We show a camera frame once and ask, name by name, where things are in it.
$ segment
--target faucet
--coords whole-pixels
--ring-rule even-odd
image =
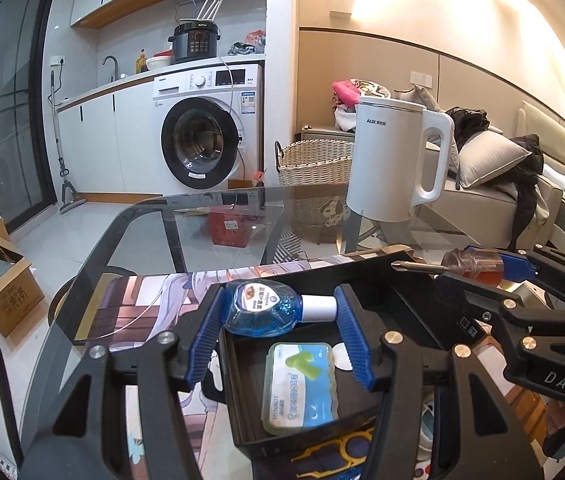
[[[114,56],[107,56],[107,57],[105,57],[104,60],[102,61],[102,64],[104,65],[105,63],[107,63],[107,60],[108,60],[108,59],[113,59],[113,60],[114,60],[114,63],[115,63],[115,74],[116,74],[115,80],[117,81],[117,80],[118,80],[118,60],[115,59]]]

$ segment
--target white electric kettle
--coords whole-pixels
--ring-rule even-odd
[[[347,205],[372,220],[406,221],[416,205],[433,202],[442,193],[453,120],[419,104],[373,96],[361,97],[357,112]],[[426,142],[435,134],[440,136],[440,157],[433,189],[425,191]]]

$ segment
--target wicker basket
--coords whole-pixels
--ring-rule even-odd
[[[349,182],[353,142],[312,139],[294,142],[282,149],[276,142],[276,167],[283,186],[301,184],[342,184]],[[351,212],[345,196],[285,200],[294,233],[305,237],[307,231],[328,241],[337,235],[339,226]]]

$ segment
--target black tray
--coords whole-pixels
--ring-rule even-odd
[[[299,294],[332,295],[349,283],[362,306],[377,320],[378,337],[399,330],[416,343],[450,350],[455,344],[475,346],[485,332],[475,320],[441,306],[433,296],[433,279],[426,274],[396,272],[395,260],[406,253],[387,254],[338,266],[295,272],[271,279],[286,283]],[[336,368],[338,420],[286,436],[267,433],[261,420],[264,370],[269,348],[277,342],[325,342],[342,339],[333,323],[299,324],[277,338],[246,338],[220,332],[220,366],[235,446],[251,459],[265,458],[338,438],[373,422],[380,394],[371,394],[353,372]]]

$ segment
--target white bowl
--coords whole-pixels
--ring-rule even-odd
[[[169,65],[171,65],[171,56],[157,56],[147,59],[147,68],[149,70],[164,68]]]

